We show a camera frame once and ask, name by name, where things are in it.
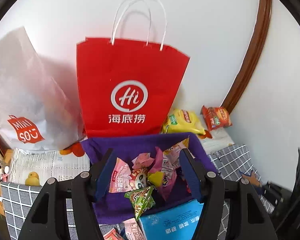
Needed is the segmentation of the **green snack packet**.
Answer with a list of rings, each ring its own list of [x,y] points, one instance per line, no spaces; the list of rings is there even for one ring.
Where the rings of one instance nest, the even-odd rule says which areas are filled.
[[[153,190],[153,186],[148,186],[143,189],[125,193],[125,198],[130,200],[134,208],[134,217],[136,221],[140,219],[144,212],[155,207],[155,201],[152,197]]]

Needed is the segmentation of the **pink white snack packet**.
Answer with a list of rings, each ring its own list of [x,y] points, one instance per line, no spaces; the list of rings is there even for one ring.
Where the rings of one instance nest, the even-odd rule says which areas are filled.
[[[132,168],[134,170],[138,168],[148,168],[153,164],[154,161],[155,159],[151,157],[150,153],[140,153],[135,159],[132,160]]]

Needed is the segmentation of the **grey checked tablecloth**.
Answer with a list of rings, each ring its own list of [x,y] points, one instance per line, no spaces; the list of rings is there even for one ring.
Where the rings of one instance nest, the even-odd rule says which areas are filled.
[[[246,145],[229,145],[209,153],[208,157],[220,170],[222,178],[228,180],[239,180],[242,174],[248,175],[255,171]],[[23,222],[40,188],[7,181],[1,184],[1,191],[10,237],[18,239]]]

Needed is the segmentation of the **purple cloth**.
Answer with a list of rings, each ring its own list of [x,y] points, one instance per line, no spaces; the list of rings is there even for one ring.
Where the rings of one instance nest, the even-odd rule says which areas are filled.
[[[92,164],[101,161],[108,149],[129,165],[140,153],[149,152],[151,157],[156,156],[157,146],[166,150],[182,140],[189,138],[189,151],[200,161],[207,171],[218,173],[217,168],[211,163],[203,149],[199,138],[193,133],[153,134],[136,137],[117,138],[89,138],[81,142],[82,148],[88,155]],[[186,182],[178,178],[167,201],[158,196],[155,198],[156,205],[145,212],[150,215],[178,206],[193,197],[187,191]],[[100,224],[117,224],[134,217],[134,208],[129,199],[123,193],[107,192],[101,200],[93,204],[95,215]]]

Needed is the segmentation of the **blue tissue pack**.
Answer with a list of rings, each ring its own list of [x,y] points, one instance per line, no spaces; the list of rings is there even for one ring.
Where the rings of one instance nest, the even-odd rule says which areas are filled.
[[[142,216],[138,224],[147,240],[191,239],[203,206],[203,203],[192,200],[153,215]]]

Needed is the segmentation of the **pink panda snack packet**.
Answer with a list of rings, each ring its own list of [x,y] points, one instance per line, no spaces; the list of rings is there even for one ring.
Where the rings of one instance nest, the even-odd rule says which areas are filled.
[[[127,163],[117,158],[111,174],[109,193],[143,189],[147,186],[147,172],[147,168],[131,170]]]

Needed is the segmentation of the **pink purple snack packet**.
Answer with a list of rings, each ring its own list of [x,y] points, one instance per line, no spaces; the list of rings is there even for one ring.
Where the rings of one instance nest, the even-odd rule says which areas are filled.
[[[148,171],[148,181],[154,185],[164,200],[168,200],[177,179],[176,170],[180,167],[179,152],[172,148],[162,151],[156,147],[152,168]]]

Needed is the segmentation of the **yellow triangular snack packet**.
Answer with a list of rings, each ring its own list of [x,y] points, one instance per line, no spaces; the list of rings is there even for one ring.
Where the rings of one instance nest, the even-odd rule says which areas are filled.
[[[177,155],[182,149],[189,147],[189,138],[186,138],[182,140],[181,142],[178,142],[177,144],[171,146],[170,148],[164,150],[165,155]]]

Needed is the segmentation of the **orange red snack bag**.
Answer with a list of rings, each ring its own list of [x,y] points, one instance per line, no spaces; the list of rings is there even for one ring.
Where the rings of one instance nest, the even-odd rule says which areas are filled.
[[[224,107],[202,107],[202,115],[209,131],[232,126],[230,115]]]

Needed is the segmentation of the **white Miniso plastic bag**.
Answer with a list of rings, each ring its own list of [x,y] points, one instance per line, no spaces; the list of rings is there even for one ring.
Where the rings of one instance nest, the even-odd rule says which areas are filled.
[[[0,134],[11,148],[63,150],[83,138],[78,107],[33,48],[25,28],[0,40]]]

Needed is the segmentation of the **yellow chip bag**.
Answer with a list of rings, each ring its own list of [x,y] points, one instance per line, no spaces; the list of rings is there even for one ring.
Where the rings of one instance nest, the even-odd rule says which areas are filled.
[[[200,119],[193,111],[174,109],[167,116],[162,125],[163,133],[186,133],[191,132],[206,135],[206,131]]]

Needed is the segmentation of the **red paper shopping bag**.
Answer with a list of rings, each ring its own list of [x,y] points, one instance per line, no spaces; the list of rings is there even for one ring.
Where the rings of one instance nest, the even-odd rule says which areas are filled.
[[[156,134],[168,115],[190,58],[164,42],[116,38],[130,6],[117,8],[111,37],[76,48],[79,99],[88,137]]]

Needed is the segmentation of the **brown wooden door frame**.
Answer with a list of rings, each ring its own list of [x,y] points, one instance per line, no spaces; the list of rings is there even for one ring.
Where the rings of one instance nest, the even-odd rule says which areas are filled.
[[[271,20],[272,0],[259,0],[256,22],[241,68],[227,93],[222,107],[231,113],[243,95],[259,62]]]

